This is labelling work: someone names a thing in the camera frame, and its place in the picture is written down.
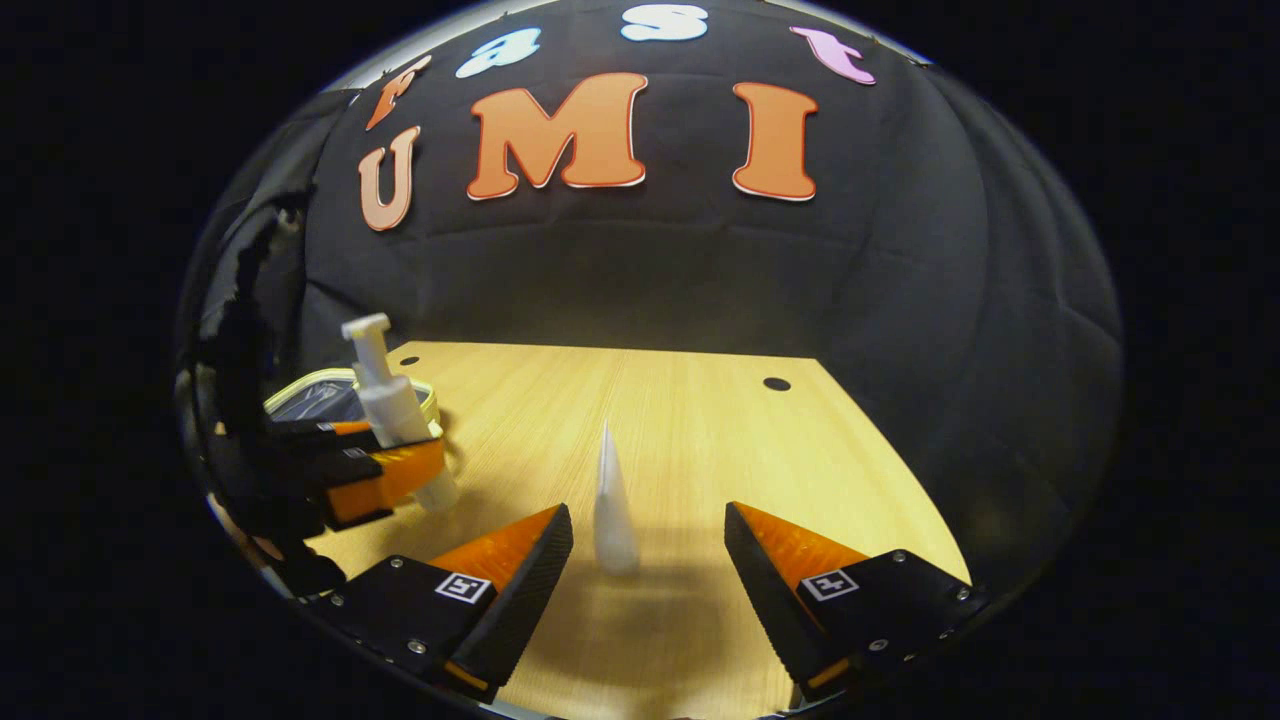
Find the white pump bottle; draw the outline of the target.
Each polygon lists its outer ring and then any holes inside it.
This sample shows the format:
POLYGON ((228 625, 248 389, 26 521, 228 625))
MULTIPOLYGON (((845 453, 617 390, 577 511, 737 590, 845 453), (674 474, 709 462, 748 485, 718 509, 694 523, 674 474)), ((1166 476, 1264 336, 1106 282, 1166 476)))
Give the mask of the white pump bottle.
MULTIPOLYGON (((422 411, 412 380, 390 369, 385 341, 389 328, 390 320, 384 313, 361 316, 340 327, 343 338, 356 352, 352 368, 361 407, 381 448, 443 438, 439 423, 422 411)), ((453 509, 460 492, 447 460, 444 471, 411 496, 431 512, 453 509)))

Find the white squeeze tube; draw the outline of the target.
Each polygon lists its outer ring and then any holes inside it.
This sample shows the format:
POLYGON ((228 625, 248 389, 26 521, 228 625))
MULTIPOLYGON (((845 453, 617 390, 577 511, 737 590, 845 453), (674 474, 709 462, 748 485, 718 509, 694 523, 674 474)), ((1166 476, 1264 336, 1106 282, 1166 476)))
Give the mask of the white squeeze tube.
POLYGON ((602 428, 593 506, 593 547, 596 565, 612 577, 639 570, 640 552, 620 455, 608 420, 602 428))

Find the pale yellow suitcase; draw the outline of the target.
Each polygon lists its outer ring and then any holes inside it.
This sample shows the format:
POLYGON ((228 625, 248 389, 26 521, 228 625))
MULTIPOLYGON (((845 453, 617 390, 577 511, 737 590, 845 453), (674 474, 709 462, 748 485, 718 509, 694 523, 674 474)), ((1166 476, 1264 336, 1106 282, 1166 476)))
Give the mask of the pale yellow suitcase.
MULTIPOLYGON (((430 386, 412 380, 421 409, 439 423, 440 414, 430 386)), ((320 491, 320 457, 335 451, 289 450, 268 438, 269 421, 319 419, 321 421, 370 421, 361 407, 352 369, 330 368, 310 373, 287 386, 265 404, 262 462, 274 473, 294 478, 315 492, 320 491)))

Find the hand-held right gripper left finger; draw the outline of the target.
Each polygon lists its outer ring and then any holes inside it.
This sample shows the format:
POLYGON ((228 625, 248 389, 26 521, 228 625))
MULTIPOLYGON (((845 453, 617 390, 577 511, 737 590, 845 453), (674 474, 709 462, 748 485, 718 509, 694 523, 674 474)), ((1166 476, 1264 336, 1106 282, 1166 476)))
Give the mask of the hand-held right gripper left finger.
POLYGON ((573 548, 557 503, 426 562, 389 556, 310 612, 417 682, 492 702, 512 678, 573 548))

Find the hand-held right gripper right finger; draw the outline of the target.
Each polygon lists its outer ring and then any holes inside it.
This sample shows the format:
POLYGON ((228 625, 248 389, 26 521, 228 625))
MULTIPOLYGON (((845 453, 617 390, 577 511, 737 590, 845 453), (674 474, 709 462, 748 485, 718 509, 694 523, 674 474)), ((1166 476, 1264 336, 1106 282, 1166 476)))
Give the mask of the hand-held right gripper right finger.
POLYGON ((908 551, 865 555, 742 502, 724 547, 806 701, 887 685, 986 614, 986 592, 908 551))

